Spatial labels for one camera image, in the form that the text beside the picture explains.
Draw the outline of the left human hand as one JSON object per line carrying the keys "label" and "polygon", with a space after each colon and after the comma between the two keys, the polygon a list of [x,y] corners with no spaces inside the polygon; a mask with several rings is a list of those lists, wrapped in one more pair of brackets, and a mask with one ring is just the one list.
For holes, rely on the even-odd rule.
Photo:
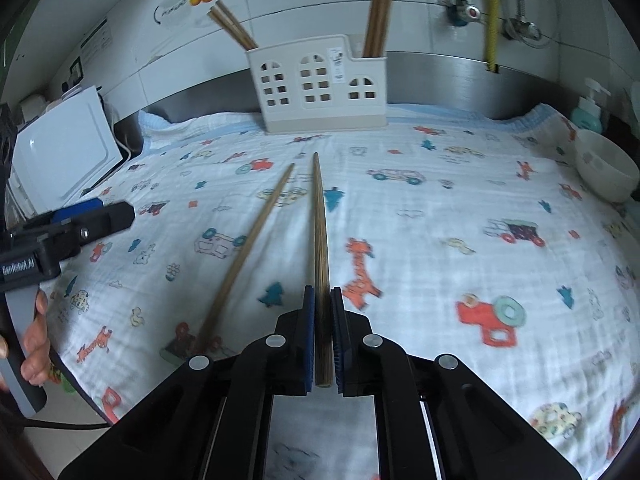
{"label": "left human hand", "polygon": [[39,289],[35,299],[35,317],[26,330],[23,344],[25,361],[21,366],[22,377],[35,387],[41,387],[49,376],[51,343],[47,330],[47,295]]}

